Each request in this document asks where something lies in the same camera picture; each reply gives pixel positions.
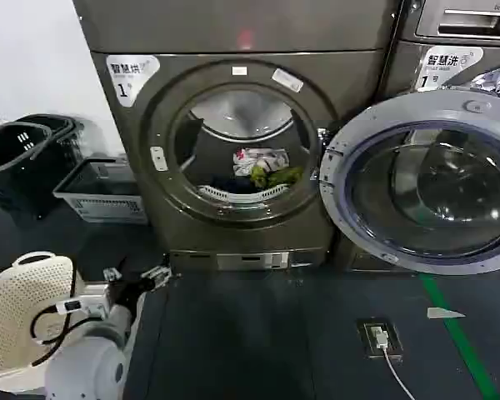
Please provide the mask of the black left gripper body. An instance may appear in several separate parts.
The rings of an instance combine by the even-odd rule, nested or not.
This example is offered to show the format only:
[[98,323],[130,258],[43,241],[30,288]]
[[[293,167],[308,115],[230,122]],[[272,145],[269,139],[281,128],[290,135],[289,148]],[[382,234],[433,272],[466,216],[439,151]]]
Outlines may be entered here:
[[129,312],[137,311],[139,298],[148,291],[148,279],[119,279],[109,283],[109,294],[113,305],[125,307]]

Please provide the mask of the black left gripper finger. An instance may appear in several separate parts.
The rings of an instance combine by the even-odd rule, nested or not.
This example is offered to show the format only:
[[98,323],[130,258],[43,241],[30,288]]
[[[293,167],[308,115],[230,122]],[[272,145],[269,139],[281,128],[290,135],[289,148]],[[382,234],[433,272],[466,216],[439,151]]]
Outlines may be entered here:
[[141,274],[141,288],[144,292],[153,292],[166,287],[175,277],[176,274],[170,264],[170,255],[164,253],[156,266]]
[[102,270],[104,280],[108,283],[120,281],[123,278],[122,270],[126,263],[126,258],[122,258],[116,267],[107,267]]

